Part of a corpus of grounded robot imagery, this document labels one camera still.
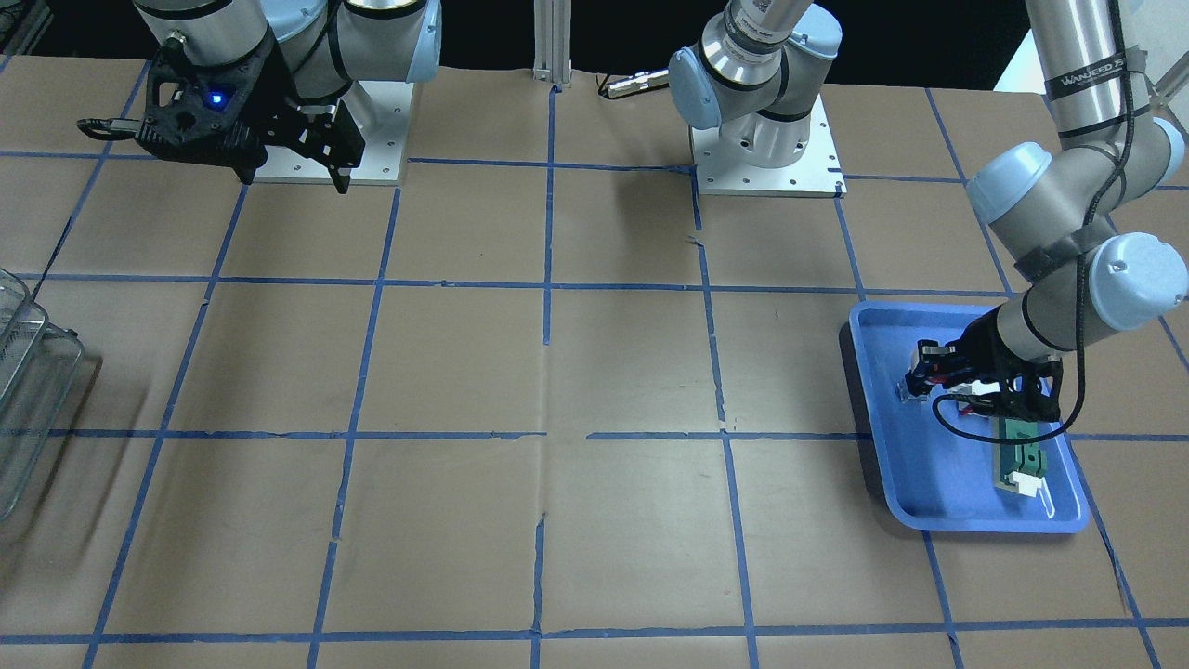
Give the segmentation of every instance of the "plastic tray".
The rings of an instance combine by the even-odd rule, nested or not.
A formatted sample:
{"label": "plastic tray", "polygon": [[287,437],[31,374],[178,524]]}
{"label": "plastic tray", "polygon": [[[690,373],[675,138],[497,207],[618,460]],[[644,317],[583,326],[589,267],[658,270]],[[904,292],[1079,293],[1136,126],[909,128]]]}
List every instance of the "plastic tray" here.
{"label": "plastic tray", "polygon": [[20,315],[11,318],[0,333],[0,408],[8,402],[20,380],[26,364],[45,332],[45,310],[34,303],[26,303]]}
{"label": "plastic tray", "polygon": [[29,301],[29,288],[25,286],[25,283],[0,269],[0,337],[12,327],[13,318],[20,313],[26,301]]}
{"label": "plastic tray", "polygon": [[0,408],[0,522],[12,513],[29,482],[82,354],[73,334],[46,324],[8,402]]}
{"label": "plastic tray", "polygon": [[[950,435],[933,417],[932,400],[902,403],[897,395],[918,340],[943,345],[956,340],[987,310],[984,305],[910,302],[862,302],[851,309],[851,341],[883,498],[898,520],[918,530],[1076,534],[1086,528],[1089,515],[1063,436],[1042,444],[1049,455],[1045,480],[1051,507],[1046,510],[1042,496],[1028,498],[994,486],[995,447]],[[958,417],[954,403],[942,408],[955,427],[989,435],[989,421]]]}

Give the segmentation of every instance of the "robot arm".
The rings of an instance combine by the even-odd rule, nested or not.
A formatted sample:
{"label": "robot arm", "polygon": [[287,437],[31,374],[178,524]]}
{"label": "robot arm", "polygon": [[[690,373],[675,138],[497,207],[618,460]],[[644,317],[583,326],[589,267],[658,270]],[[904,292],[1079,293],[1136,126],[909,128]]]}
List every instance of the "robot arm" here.
{"label": "robot arm", "polygon": [[838,21],[810,0],[731,0],[669,59],[673,101],[691,127],[721,127],[740,160],[789,165],[841,42]]}
{"label": "robot arm", "polygon": [[938,385],[998,384],[986,397],[949,399],[983,416],[1058,422],[1061,356],[1143,326],[1189,291],[1175,248],[1151,234],[1116,234],[1106,217],[1169,178],[1185,144],[1151,114],[1143,53],[1118,0],[1028,0],[1027,10],[1063,151],[1015,146],[967,191],[1032,286],[960,340],[918,343],[902,390],[923,400]]}
{"label": "robot arm", "polygon": [[440,0],[136,0],[161,42],[143,120],[84,119],[166,160],[229,166],[251,183],[266,145],[321,163],[345,193],[365,149],[345,95],[358,80],[427,81]]}

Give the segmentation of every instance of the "black cable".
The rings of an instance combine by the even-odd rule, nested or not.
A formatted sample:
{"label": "black cable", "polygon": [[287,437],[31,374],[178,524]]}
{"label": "black cable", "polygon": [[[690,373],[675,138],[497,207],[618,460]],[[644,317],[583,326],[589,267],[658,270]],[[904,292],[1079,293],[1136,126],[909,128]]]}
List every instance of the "black cable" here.
{"label": "black cable", "polygon": [[[1089,226],[1094,222],[1094,216],[1097,215],[1099,203],[1102,197],[1106,196],[1107,191],[1124,176],[1124,170],[1127,166],[1127,160],[1131,158],[1132,143],[1135,139],[1135,101],[1132,99],[1132,81],[1131,81],[1131,68],[1127,64],[1127,43],[1122,33],[1122,13],[1119,8],[1119,0],[1111,0],[1108,2],[1108,8],[1111,13],[1111,31],[1114,33],[1115,51],[1124,59],[1122,75],[1120,77],[1120,88],[1122,95],[1122,116],[1126,124],[1126,131],[1124,134],[1122,151],[1118,158],[1114,158],[1114,169],[1111,170],[1109,176],[1102,182],[1102,185],[1094,193],[1094,197],[1090,198],[1090,203],[1086,209],[1086,216],[1082,219],[1082,227]],[[1119,200],[1121,201],[1125,191],[1119,193]],[[1028,437],[1026,440],[1004,440],[1000,437],[984,437],[982,435],[975,435],[971,433],[965,433],[958,430],[951,425],[944,417],[942,417],[940,404],[945,400],[962,402],[962,396],[956,396],[952,393],[945,393],[938,396],[933,400],[932,410],[933,417],[937,422],[942,424],[954,435],[958,437],[964,437],[974,442],[981,442],[984,444],[1000,444],[1000,446],[1027,446],[1038,444],[1040,442],[1046,442],[1053,437],[1058,437],[1069,431],[1074,427],[1078,416],[1082,414],[1082,408],[1086,405],[1086,303],[1089,297],[1089,284],[1087,282],[1087,266],[1086,266],[1086,252],[1078,253],[1077,255],[1077,296],[1074,307],[1074,348],[1077,356],[1077,399],[1074,402],[1074,409],[1069,412],[1069,418],[1067,418],[1056,430],[1048,433],[1045,435],[1039,435],[1037,437]]]}

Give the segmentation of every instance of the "black background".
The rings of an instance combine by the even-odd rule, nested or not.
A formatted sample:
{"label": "black background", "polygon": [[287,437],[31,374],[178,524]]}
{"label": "black background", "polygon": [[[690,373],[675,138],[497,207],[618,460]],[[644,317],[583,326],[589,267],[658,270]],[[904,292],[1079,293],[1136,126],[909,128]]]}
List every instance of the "black background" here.
{"label": "black background", "polygon": [[[149,58],[156,42],[131,0],[49,0],[40,55]],[[725,0],[573,0],[573,67],[633,74],[666,67]],[[818,0],[838,18],[835,83],[990,89],[1028,29],[1024,0]],[[533,63],[531,0],[442,0],[442,64]]]}

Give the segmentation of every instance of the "aluminum mounting plate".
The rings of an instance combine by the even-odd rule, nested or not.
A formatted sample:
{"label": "aluminum mounting plate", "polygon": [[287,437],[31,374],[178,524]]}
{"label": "aluminum mounting plate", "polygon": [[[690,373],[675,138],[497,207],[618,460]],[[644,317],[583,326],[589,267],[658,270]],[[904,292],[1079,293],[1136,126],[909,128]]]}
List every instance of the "aluminum mounting plate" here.
{"label": "aluminum mounting plate", "polygon": [[[351,171],[351,184],[400,185],[404,173],[414,84],[403,81],[359,83],[372,99],[372,114],[377,121],[371,127],[364,127],[364,159]],[[328,184],[331,175],[316,160],[303,158],[284,146],[269,146],[269,162],[256,170],[256,181]]]}
{"label": "aluminum mounting plate", "polygon": [[722,145],[718,128],[691,128],[698,191],[703,195],[755,195],[782,197],[835,197],[847,193],[833,134],[818,96],[813,102],[813,134],[805,153],[785,168],[759,168],[735,158],[737,151]]}

